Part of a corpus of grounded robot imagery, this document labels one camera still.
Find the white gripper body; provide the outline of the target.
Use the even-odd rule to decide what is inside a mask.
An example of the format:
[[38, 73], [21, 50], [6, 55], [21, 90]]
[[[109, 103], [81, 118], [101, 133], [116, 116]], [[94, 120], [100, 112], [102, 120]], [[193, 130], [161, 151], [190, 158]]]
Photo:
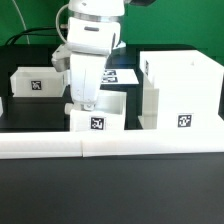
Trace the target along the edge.
[[70, 56], [70, 92], [73, 102], [94, 105], [97, 101], [107, 57], [72, 53]]

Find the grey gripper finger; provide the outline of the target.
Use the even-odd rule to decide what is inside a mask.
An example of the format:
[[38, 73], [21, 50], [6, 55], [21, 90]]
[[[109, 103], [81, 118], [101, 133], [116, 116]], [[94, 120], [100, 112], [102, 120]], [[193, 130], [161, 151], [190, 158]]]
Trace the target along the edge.
[[84, 111], [93, 111], [95, 108], [94, 104], [82, 104], [82, 110]]

